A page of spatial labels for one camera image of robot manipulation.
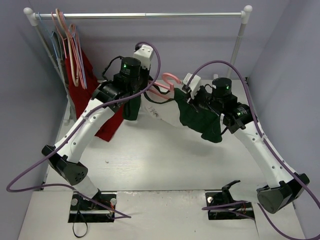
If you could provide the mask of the white green raglan t shirt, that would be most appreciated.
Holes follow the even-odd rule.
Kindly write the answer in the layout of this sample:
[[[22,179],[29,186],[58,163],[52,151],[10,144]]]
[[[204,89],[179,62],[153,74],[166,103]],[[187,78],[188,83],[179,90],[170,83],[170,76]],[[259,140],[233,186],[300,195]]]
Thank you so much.
[[[179,88],[166,92],[160,91],[159,87],[148,90],[125,103],[122,116],[125,120],[136,121],[140,110],[174,127],[196,131],[202,139],[212,143],[223,140],[220,118],[206,109],[194,110],[186,102],[186,94]]]

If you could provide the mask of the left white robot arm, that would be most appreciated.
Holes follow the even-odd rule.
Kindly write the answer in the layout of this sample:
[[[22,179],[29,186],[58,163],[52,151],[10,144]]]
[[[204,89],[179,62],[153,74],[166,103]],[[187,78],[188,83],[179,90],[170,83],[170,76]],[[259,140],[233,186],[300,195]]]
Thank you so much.
[[[49,165],[76,191],[84,196],[82,204],[89,210],[100,204],[100,190],[88,176],[81,156],[100,128],[128,102],[128,98],[144,89],[149,80],[151,60],[124,57],[119,73],[112,81],[103,81],[94,90],[83,113],[67,134],[53,146],[45,145],[42,154]]]

